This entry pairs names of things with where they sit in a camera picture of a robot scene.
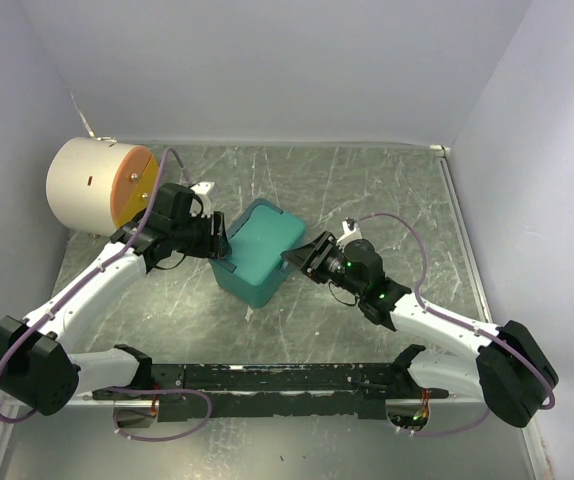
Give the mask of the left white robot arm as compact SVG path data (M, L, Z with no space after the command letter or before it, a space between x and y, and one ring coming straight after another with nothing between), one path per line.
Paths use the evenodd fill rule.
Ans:
M212 206L215 191L213 182L162 185L56 296L22 319L3 317L0 392L44 416L86 392L119 388L132 399L148 395L154 385L148 355L123 344L88 354L73 349L112 300L172 254L220 259L230 253L224 214Z

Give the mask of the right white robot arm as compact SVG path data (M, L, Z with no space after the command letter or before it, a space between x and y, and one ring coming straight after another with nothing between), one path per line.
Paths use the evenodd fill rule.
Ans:
M517 428L552 407L558 375L523 324L498 326L431 304L389 278L374 246L357 234L324 232L281 257L310 280L350 293L371 323L445 349L421 351L396 368L391 384L398 395L410 398L422 389L462 394Z

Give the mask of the teal medicine kit box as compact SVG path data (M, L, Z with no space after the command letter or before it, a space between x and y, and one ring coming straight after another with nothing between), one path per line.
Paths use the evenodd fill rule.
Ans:
M227 230L231 253L210 262L218 286L253 309L264 307L289 272L281 254L300 247L305 233L301 218L254 200Z

